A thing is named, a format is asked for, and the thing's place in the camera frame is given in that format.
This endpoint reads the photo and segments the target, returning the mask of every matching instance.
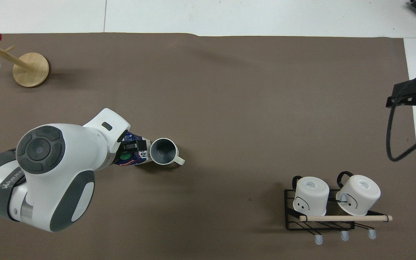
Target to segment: black handle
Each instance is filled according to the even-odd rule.
[[[340,187],[340,188],[343,188],[343,184],[341,182],[341,178],[343,177],[343,175],[347,175],[347,176],[350,176],[350,177],[353,176],[353,174],[348,172],[348,171],[340,172],[340,174],[337,177],[337,184],[338,184],[338,187]]]
[[[299,179],[301,179],[302,177],[301,176],[299,176],[299,175],[297,175],[297,176],[295,176],[295,177],[293,177],[293,180],[292,180],[292,188],[293,188],[293,190],[294,191],[296,191],[296,183],[298,182],[298,180]]]

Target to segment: wooden rod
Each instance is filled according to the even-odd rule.
[[[391,221],[390,215],[382,216],[299,216],[299,221]]]
[[[4,52],[8,53],[9,51],[12,51],[12,49],[15,48],[15,45],[10,46],[9,48],[5,49]]]
[[[0,57],[5,58],[6,60],[12,62],[13,64],[25,69],[26,71],[33,71],[35,68],[21,61],[20,59],[12,56],[9,53],[6,53],[3,49],[0,48]]]

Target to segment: wooden base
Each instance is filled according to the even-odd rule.
[[[12,74],[18,84],[24,87],[36,87],[48,77],[49,63],[43,55],[30,52],[22,55],[19,59],[28,64],[32,70],[27,71],[21,66],[14,65]]]

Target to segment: cup with face drawing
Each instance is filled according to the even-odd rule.
[[[349,176],[345,184],[341,182],[344,175]],[[336,196],[338,205],[353,216],[365,216],[381,194],[380,188],[374,181],[347,171],[338,175],[337,184],[341,188]]]
[[[295,176],[292,180],[295,191],[293,209],[307,216],[323,216],[327,213],[330,188],[316,177]]]

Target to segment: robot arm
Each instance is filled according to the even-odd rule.
[[[110,165],[130,125],[104,109],[83,126],[54,123],[26,133],[0,153],[0,215],[59,231],[86,211],[94,171]]]

